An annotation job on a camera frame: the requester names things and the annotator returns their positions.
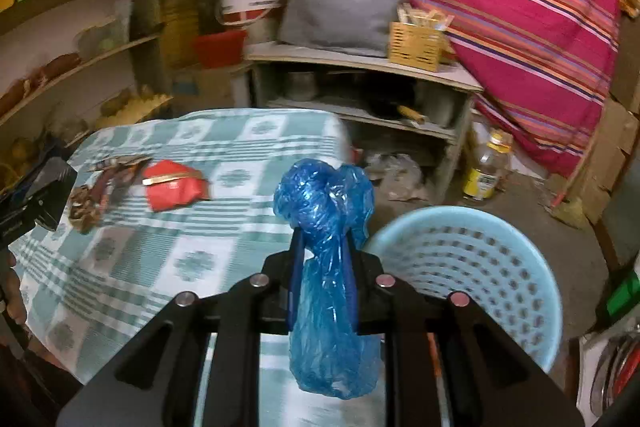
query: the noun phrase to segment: basket rim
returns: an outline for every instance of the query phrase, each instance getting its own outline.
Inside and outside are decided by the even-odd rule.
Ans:
[[[558,289],[558,283],[556,282],[556,277],[554,276],[551,267],[546,261],[545,257],[542,255],[542,252],[533,244],[533,242],[524,235],[520,230],[514,227],[512,224],[508,223],[504,219],[500,217],[494,216],[494,214],[489,214],[483,210],[478,210],[477,208],[469,208],[468,206],[453,206],[453,205],[441,205],[441,206],[427,206],[424,208],[417,208],[408,212],[406,214],[402,214],[402,216],[396,217],[393,221],[385,225],[382,229],[378,230],[372,237],[369,238],[367,243],[362,248],[364,251],[377,255],[378,252],[388,247],[391,243],[392,239],[396,237],[396,234],[404,230],[404,228],[412,224],[416,221],[421,221],[430,216],[454,216],[454,215],[476,215],[481,217],[481,219],[485,221],[491,221],[495,225],[503,227],[504,229],[509,230],[513,233],[519,240],[521,240],[525,245],[529,247],[530,252],[533,254],[533,257],[537,261],[538,265],[541,267],[542,271],[545,272],[547,280],[550,282],[550,291],[552,293],[553,301],[550,303],[550,315],[551,320],[554,323],[558,324],[558,327],[553,327],[552,331],[549,333],[549,350],[545,354],[544,359],[540,362],[540,367],[548,373],[553,366],[553,363],[558,355],[558,350],[560,348],[560,341],[562,338],[562,299],[560,296],[560,290]]]

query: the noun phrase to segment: oil bottle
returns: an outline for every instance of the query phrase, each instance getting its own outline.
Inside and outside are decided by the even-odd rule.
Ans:
[[[475,165],[471,165],[462,189],[466,198],[484,201],[494,195],[495,185],[509,165],[512,142],[509,133],[492,129],[489,141],[476,148]]]

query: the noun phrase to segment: red plastic bag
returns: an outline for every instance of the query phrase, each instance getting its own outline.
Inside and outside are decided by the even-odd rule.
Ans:
[[[146,168],[143,178],[146,199],[154,212],[210,199],[209,181],[202,172],[171,160]]]

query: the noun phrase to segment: checkered tablecloth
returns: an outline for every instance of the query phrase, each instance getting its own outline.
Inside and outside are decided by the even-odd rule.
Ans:
[[[306,157],[338,166],[347,149],[340,121],[311,110],[210,110],[95,133],[70,159],[76,185],[97,177],[96,160],[145,153],[202,171],[212,200],[153,213],[138,185],[87,235],[65,215],[15,241],[28,326],[87,382],[174,295],[226,291],[286,249],[291,229],[271,208],[282,175]],[[384,423],[382,385],[348,402],[300,391],[287,337],[264,336],[260,367],[263,426]]]

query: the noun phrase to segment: metal screw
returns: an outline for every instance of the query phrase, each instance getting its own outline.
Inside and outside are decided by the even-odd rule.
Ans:
[[[193,292],[180,292],[175,296],[175,303],[182,307],[191,306],[197,298],[198,296]]]
[[[449,300],[454,306],[457,306],[459,308],[464,308],[469,304],[469,302],[471,302],[469,295],[464,292],[453,292],[451,295],[449,295]]]
[[[376,277],[376,284],[381,288],[391,288],[396,284],[396,278],[390,273],[382,273]]]
[[[254,273],[249,277],[249,284],[254,288],[262,288],[269,284],[269,276],[264,273]]]

